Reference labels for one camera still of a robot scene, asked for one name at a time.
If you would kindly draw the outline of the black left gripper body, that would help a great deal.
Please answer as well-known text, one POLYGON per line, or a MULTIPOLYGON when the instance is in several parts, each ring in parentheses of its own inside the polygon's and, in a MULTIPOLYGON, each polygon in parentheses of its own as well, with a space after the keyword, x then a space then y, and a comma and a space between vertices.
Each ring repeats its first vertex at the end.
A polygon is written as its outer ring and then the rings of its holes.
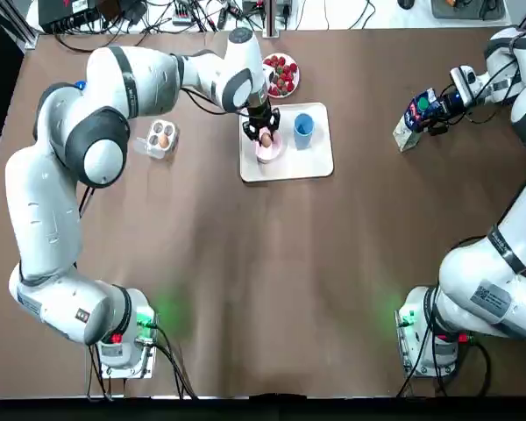
POLYGON ((267 125, 267 119, 273 108, 269 95, 266 91, 261 91, 258 95, 251 95, 246 107, 248 119, 267 125))

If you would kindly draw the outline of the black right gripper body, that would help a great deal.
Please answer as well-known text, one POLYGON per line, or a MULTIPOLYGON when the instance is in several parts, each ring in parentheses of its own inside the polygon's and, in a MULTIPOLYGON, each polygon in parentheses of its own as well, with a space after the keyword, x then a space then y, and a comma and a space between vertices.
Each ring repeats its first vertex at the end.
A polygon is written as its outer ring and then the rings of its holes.
POLYGON ((441 108, 439 112, 441 119, 455 118, 461 115, 466 109, 461 95, 456 89, 446 90, 437 100, 441 108))

